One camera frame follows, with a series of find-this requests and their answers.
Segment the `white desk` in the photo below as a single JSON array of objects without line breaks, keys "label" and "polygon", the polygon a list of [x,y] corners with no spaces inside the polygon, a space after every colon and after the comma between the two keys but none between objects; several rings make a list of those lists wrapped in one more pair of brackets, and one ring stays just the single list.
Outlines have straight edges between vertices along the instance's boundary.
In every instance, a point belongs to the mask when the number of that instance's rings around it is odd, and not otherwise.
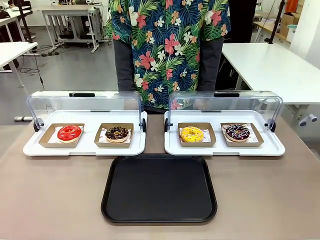
[{"label": "white desk", "polygon": [[[55,42],[58,44],[58,46],[64,43],[92,42],[93,50],[91,52],[94,53],[99,47],[99,42],[103,40],[103,36],[99,33],[101,30],[101,25],[97,23],[100,17],[98,15],[98,10],[93,5],[45,6],[41,9],[36,9],[36,11],[42,11],[44,23],[51,40],[52,51],[54,51],[57,48]],[[55,42],[53,41],[53,38],[51,36],[46,16],[49,20]],[[88,39],[81,39],[78,36],[79,32],[82,32],[83,30],[82,21],[80,18],[81,16],[88,17],[89,35],[91,36],[92,41],[89,41]],[[60,34],[68,28],[68,25],[64,24],[64,22],[67,22],[66,17],[68,17],[68,21],[71,24],[71,29],[73,32],[72,39],[60,38]]]},{"label": "white desk", "polygon": [[0,68],[4,65],[9,64],[12,73],[15,74],[15,78],[18,82],[18,87],[23,88],[25,94],[28,96],[28,92],[21,81],[21,78],[18,74],[16,66],[13,62],[14,59],[21,56],[25,52],[33,49],[37,46],[37,42],[29,43],[29,42],[0,42]]},{"label": "white desk", "polygon": [[222,53],[239,73],[236,90],[242,81],[254,91],[272,91],[283,103],[295,108],[301,118],[311,104],[320,104],[320,70],[278,44],[226,43]]},{"label": "white desk", "polygon": [[[19,33],[20,33],[21,40],[23,42],[25,42],[26,40],[25,40],[24,34],[23,34],[22,30],[21,30],[20,23],[19,23],[19,20],[18,20],[18,17],[21,15],[20,12],[19,11],[12,11],[10,9],[7,9],[6,12],[10,15],[10,17],[0,19],[0,27],[2,27],[2,26],[6,27],[6,31],[8,32],[10,41],[13,42],[11,33],[9,31],[9,28],[8,28],[8,24],[16,22],[16,25],[17,25]],[[30,10],[24,10],[23,11],[24,14],[27,14],[27,13],[30,13],[30,12],[31,12]]]}]

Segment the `desk leg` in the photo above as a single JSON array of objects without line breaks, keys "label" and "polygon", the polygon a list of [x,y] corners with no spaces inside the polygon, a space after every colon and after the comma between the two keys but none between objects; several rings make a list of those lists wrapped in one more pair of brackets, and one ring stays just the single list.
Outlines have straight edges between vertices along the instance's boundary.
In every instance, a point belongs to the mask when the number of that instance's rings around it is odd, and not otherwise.
[{"label": "desk leg", "polygon": [[90,27],[90,34],[91,34],[92,42],[93,42],[93,50],[91,51],[91,53],[94,54],[99,46],[96,43],[95,33],[94,33],[94,29],[92,27],[92,23],[91,23],[91,19],[90,18],[91,18],[91,16],[90,16],[90,13],[88,12],[88,21],[89,21],[89,27]]},{"label": "desk leg", "polygon": [[22,30],[21,30],[20,22],[18,21],[18,19],[16,19],[15,22],[16,22],[16,25],[17,25],[18,30],[19,30],[19,34],[20,34],[20,37],[21,37],[21,41],[22,41],[22,42],[25,42],[26,39],[25,39],[24,33],[23,33]]},{"label": "desk leg", "polygon": [[262,32],[262,28],[259,27],[259,28],[258,28],[258,32],[256,33],[255,40],[254,40],[255,43],[259,43],[259,39],[260,39],[260,37],[261,37],[261,32]]},{"label": "desk leg", "polygon": [[0,74],[11,74],[11,70],[5,70],[3,67],[0,67]]},{"label": "desk leg", "polygon": [[56,45],[54,44],[54,41],[52,40],[51,33],[50,33],[50,30],[49,30],[49,26],[48,26],[47,19],[46,19],[46,15],[44,15],[44,14],[42,13],[42,16],[43,16],[43,20],[44,20],[44,23],[45,23],[45,27],[46,27],[46,30],[47,30],[47,32],[48,32],[48,34],[49,34],[49,38],[50,38],[50,41],[51,41],[51,44],[52,44],[52,49],[51,49],[51,51],[53,52],[54,50],[57,49],[57,47],[56,47]]},{"label": "desk leg", "polygon": [[19,75],[19,73],[18,73],[18,71],[16,69],[16,66],[15,66],[14,62],[13,61],[9,62],[9,66],[11,68],[12,73],[15,75],[15,79],[18,82],[18,87],[24,90],[24,93],[25,93],[26,96],[29,96],[24,83],[21,81],[20,75]]},{"label": "desk leg", "polygon": [[6,25],[5,25],[5,28],[6,28],[6,31],[7,31],[8,35],[9,35],[10,42],[13,42],[13,39],[12,39],[11,33],[10,33],[10,31],[9,31],[8,24],[6,24]]},{"label": "desk leg", "polygon": [[[12,70],[12,73],[15,75],[15,79],[18,82],[18,87],[23,89],[24,94],[25,94],[25,98],[27,99],[27,97],[29,97],[29,93],[28,93],[24,83],[22,82],[22,80],[20,78],[20,75],[19,75],[19,73],[18,73],[18,71],[16,69],[16,66],[15,66],[14,62],[13,61],[9,62],[9,66],[10,66],[10,68]],[[15,120],[15,121],[27,121],[27,119],[29,119],[29,120],[31,119],[30,121],[32,121],[31,117],[26,117],[26,116],[24,116],[24,117],[16,116],[16,117],[13,118],[13,120]]]},{"label": "desk leg", "polygon": [[239,75],[238,80],[236,81],[235,89],[234,90],[241,90],[241,84],[242,84],[242,77]]}]

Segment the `brown cardboard tray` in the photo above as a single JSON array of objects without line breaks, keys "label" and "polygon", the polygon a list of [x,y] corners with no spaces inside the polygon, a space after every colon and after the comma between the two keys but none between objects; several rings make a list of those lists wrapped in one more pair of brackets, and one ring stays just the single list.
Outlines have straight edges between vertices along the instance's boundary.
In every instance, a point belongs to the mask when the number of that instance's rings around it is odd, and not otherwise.
[{"label": "brown cardboard tray", "polygon": [[256,126],[253,124],[253,123],[250,123],[251,124],[251,128],[258,140],[258,142],[235,142],[235,141],[230,141],[226,135],[223,133],[223,130],[222,130],[222,127],[223,125],[231,125],[231,124],[248,124],[249,122],[221,122],[220,125],[221,125],[221,131],[222,131],[222,134],[224,136],[224,139],[225,139],[225,143],[228,147],[259,147],[261,144],[263,144],[265,141],[264,139],[262,138],[262,136],[260,135],[259,131],[257,130]]},{"label": "brown cardboard tray", "polygon": [[[79,127],[83,127],[80,136],[78,139],[74,142],[70,143],[48,143],[50,140],[51,136],[55,133],[56,127],[65,127],[68,125],[76,125]],[[85,124],[83,123],[52,123],[49,128],[45,131],[43,136],[39,140],[39,144],[43,146],[44,148],[75,148],[84,133],[85,130]]]},{"label": "brown cardboard tray", "polygon": [[[180,129],[186,127],[196,127],[201,130],[208,129],[211,141],[208,142],[183,142],[181,141]],[[212,147],[216,143],[216,135],[210,122],[180,122],[178,123],[178,134],[181,147]]]},{"label": "brown cardboard tray", "polygon": [[[128,130],[131,130],[131,136],[129,142],[122,142],[122,143],[112,143],[112,142],[99,142],[100,133],[102,128],[109,129],[112,127],[124,127]],[[133,139],[134,135],[134,124],[133,123],[102,123],[95,135],[94,143],[99,148],[128,148],[130,147],[131,140]]]}]

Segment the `person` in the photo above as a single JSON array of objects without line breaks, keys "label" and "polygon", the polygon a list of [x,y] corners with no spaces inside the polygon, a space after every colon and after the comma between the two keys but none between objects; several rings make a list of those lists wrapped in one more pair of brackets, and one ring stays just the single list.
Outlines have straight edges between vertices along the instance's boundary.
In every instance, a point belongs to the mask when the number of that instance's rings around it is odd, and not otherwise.
[{"label": "person", "polygon": [[148,111],[168,109],[172,91],[213,91],[229,12],[228,0],[113,0],[119,91]]}]

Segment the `cardboard box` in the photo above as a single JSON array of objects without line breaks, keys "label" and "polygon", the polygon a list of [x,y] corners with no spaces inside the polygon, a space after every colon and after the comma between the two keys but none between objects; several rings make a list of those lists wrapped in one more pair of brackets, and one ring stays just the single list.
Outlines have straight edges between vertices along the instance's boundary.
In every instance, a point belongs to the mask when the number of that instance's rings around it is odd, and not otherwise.
[{"label": "cardboard box", "polygon": [[286,12],[282,15],[281,25],[288,26],[290,24],[297,25],[299,22],[300,14],[296,12]]},{"label": "cardboard box", "polygon": [[[99,142],[100,133],[102,131],[102,128],[109,129],[112,127],[124,127],[128,130],[131,130],[131,136],[130,136],[130,142],[121,142],[121,143],[112,143],[112,142]],[[95,135],[94,143],[99,148],[128,148],[130,146],[130,143],[133,139],[134,135],[134,124],[133,123],[102,123]]]},{"label": "cardboard box", "polygon": [[[68,125],[76,125],[79,127],[83,127],[81,134],[76,141],[70,142],[70,143],[63,143],[63,142],[62,143],[48,143],[48,141],[50,140],[52,135],[55,133],[56,127],[65,127]],[[50,127],[45,131],[43,136],[40,138],[39,144],[41,146],[43,146],[44,148],[75,148],[77,146],[82,134],[84,133],[84,130],[85,130],[85,125],[83,123],[53,123],[50,125]]]},{"label": "cardboard box", "polygon": [[[201,130],[209,130],[210,140],[207,142],[183,142],[181,141],[180,129],[186,127],[196,127]],[[178,123],[178,133],[181,147],[212,147],[216,143],[216,135],[210,122],[180,122]]]},{"label": "cardboard box", "polygon": [[222,123],[220,123],[221,131],[222,131],[222,134],[224,136],[226,145],[228,147],[235,147],[235,148],[239,148],[239,147],[259,147],[261,144],[263,144],[265,142],[264,139],[262,138],[262,136],[260,135],[259,131],[257,130],[257,128],[255,127],[255,125],[253,123],[250,123],[250,125],[251,125],[251,128],[252,128],[252,130],[253,130],[258,142],[246,142],[246,141],[236,142],[236,141],[229,140],[226,137],[226,135],[223,133],[222,128],[223,128],[223,125],[231,125],[231,124],[244,125],[246,123],[243,123],[243,122],[222,122]]},{"label": "cardboard box", "polygon": [[300,15],[296,12],[286,12],[282,15],[281,27],[279,34],[287,37],[289,28],[288,25],[297,25],[300,19]]}]

